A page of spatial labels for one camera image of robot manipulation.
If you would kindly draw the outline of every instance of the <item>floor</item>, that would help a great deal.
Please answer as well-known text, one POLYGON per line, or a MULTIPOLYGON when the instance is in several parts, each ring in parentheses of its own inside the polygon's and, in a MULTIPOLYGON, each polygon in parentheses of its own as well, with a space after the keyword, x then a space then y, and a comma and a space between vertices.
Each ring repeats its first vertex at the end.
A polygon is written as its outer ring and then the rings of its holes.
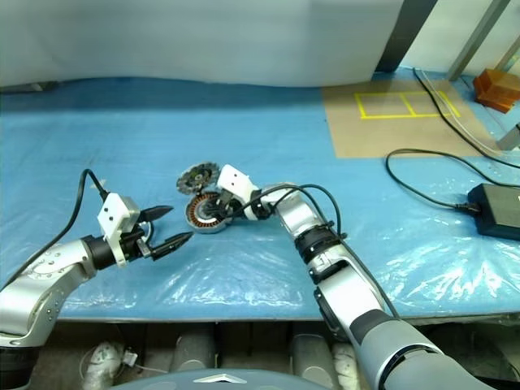
MULTIPOLYGON (((80 388, 82 357, 104 340, 126 342, 136 351, 145 350, 143 366, 169 371, 179 334, 193 324, 152 323, 115 325, 108 323, 59 323, 41 351, 32 377, 32 390, 80 388)), ((216 325, 219 367, 251 368, 290 373, 290 340, 298 323, 220 323, 216 325)), ((319 331, 328 337, 322 324, 319 331)), ((490 378, 520 380, 520 327, 497 324, 448 323, 421 327, 449 356, 471 374, 490 378)), ((116 384, 160 373, 125 368, 116 384)), ((361 378, 361 390, 368 389, 361 378)))

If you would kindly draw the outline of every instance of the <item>blue plastic sheet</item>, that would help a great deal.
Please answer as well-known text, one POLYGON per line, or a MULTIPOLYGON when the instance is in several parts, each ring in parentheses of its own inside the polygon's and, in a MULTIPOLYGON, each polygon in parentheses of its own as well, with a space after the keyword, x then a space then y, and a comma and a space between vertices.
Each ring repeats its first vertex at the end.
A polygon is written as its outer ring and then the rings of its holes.
MULTIPOLYGON (((471 160, 498 180, 518 180, 512 170, 471 160)), ((157 223, 160 242, 189 229, 189 197, 176 191, 176 179, 202 161, 231 163, 258 186, 292 181, 328 188, 348 242, 404 316, 520 309, 518 242, 480 236, 470 216, 403 191, 381 159, 336 158, 318 89, 168 80, 82 80, 2 97, 1 281, 67 222, 85 167, 141 208, 173 205, 157 223)), ((463 202, 482 181, 442 158, 399 158, 394 166, 447 201, 463 202)), ((318 199, 333 219, 327 199, 318 199)), ((66 240, 100 234, 100 206, 88 188, 66 240)), ((61 318, 320 319, 313 291, 276 219, 240 221, 196 235, 157 262, 99 272, 69 297, 61 318)))

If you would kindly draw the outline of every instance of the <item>black power supply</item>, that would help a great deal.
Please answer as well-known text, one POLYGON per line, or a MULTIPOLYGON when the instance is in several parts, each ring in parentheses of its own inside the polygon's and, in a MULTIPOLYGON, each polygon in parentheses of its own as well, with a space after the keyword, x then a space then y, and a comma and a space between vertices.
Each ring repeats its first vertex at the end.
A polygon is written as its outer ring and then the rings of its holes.
POLYGON ((474 215, 480 234, 520 241, 520 188, 480 184, 468 201, 480 209, 474 215))

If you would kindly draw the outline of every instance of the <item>metal gear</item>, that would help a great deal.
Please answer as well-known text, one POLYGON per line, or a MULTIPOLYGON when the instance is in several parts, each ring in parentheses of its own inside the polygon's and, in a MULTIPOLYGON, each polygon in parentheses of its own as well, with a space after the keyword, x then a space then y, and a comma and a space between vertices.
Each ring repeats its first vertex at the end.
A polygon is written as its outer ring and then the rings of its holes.
POLYGON ((218 197, 219 193, 202 193, 194 197, 186 206, 186 220, 196 232, 216 233, 227 226, 226 221, 221 217, 208 215, 205 212, 207 202, 218 197))
POLYGON ((219 166, 214 162, 203 162, 188 168, 177 180, 177 189, 186 195, 199 193, 219 178, 219 166))

